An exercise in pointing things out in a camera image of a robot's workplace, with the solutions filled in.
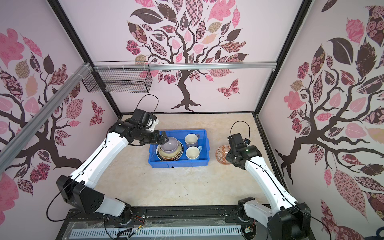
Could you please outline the purple mug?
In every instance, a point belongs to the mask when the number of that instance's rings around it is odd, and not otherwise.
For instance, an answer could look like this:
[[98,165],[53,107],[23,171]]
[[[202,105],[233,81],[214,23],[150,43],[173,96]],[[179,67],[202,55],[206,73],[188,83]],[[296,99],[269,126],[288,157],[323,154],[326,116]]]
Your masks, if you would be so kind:
[[186,146],[188,148],[189,147],[197,147],[199,145],[198,144],[199,138],[200,138],[199,134],[188,134],[185,136],[184,141],[185,141]]

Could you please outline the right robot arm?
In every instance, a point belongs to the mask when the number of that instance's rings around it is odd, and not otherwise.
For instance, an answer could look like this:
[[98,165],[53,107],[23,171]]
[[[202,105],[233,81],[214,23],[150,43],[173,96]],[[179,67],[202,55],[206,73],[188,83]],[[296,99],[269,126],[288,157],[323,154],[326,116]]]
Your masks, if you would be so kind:
[[247,171],[263,190],[270,207],[256,200],[247,200],[243,209],[268,230],[272,240],[308,240],[311,233],[311,210],[299,203],[282,186],[268,168],[265,159],[255,146],[231,147],[226,160]]

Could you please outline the cream yellow plate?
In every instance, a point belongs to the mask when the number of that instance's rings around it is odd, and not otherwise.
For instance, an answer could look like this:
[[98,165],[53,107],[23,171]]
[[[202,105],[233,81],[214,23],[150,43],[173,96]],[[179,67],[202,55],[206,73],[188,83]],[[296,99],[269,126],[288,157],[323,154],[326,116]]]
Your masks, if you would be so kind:
[[164,152],[160,146],[157,146],[156,154],[161,161],[177,161],[181,158],[184,152],[184,147],[180,141],[178,141],[178,147],[173,153]]

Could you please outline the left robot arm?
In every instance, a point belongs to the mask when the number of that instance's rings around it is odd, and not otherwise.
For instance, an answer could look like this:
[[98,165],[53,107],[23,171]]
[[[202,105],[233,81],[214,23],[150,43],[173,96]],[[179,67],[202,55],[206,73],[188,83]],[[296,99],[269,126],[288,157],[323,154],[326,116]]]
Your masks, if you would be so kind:
[[122,224],[128,223],[132,217],[131,206],[105,196],[95,187],[115,157],[125,147],[132,146],[133,141],[139,141],[139,146],[168,142],[166,133],[156,130],[158,124],[159,120],[145,124],[135,124],[132,119],[115,122],[95,152],[69,176],[62,175],[57,180],[63,200],[85,214],[105,214]]

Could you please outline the red patterned bowl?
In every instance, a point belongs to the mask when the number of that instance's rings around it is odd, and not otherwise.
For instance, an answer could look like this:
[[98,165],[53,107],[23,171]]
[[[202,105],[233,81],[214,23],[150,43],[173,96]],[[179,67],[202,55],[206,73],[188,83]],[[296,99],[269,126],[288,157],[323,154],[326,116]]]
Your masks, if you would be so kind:
[[216,160],[222,165],[231,165],[229,161],[226,160],[226,156],[230,151],[231,147],[229,145],[222,145],[217,148],[215,156]]

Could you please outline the lavender bowl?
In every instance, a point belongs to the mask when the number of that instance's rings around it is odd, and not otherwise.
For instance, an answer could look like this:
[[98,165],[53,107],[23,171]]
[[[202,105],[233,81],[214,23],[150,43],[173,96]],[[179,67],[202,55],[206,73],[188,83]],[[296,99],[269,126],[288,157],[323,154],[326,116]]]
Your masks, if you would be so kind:
[[174,137],[168,137],[168,142],[160,145],[160,149],[166,154],[172,154],[177,151],[179,141]]

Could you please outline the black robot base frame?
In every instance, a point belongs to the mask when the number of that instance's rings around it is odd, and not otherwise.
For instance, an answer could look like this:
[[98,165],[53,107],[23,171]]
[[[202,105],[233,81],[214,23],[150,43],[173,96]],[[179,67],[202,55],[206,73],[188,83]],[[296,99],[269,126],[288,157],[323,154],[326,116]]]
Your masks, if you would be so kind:
[[73,229],[240,226],[243,240],[272,240],[266,227],[248,218],[239,205],[133,207],[131,211],[131,220],[120,224],[113,217],[71,209],[56,238],[67,240]]

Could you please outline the light blue mug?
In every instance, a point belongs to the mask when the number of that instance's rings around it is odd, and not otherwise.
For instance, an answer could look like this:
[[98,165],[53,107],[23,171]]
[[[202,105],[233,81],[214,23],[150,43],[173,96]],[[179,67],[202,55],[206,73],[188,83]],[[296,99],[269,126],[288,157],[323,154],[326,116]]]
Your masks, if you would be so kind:
[[200,153],[202,151],[203,147],[198,146],[198,147],[189,147],[186,150],[186,156],[188,160],[199,160],[200,159]]

